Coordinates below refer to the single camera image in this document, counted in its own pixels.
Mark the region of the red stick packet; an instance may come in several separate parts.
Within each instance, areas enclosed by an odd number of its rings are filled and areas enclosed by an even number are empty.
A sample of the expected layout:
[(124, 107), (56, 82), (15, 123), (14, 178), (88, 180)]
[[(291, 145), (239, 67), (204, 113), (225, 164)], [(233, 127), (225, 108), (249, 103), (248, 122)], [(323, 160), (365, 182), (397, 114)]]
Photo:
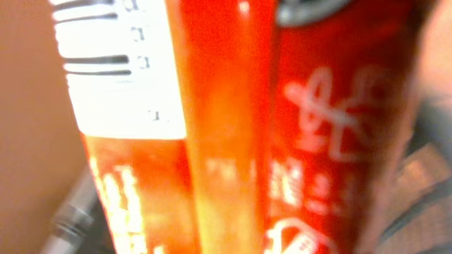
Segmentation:
[(52, 2), (117, 253), (375, 253), (413, 0)]

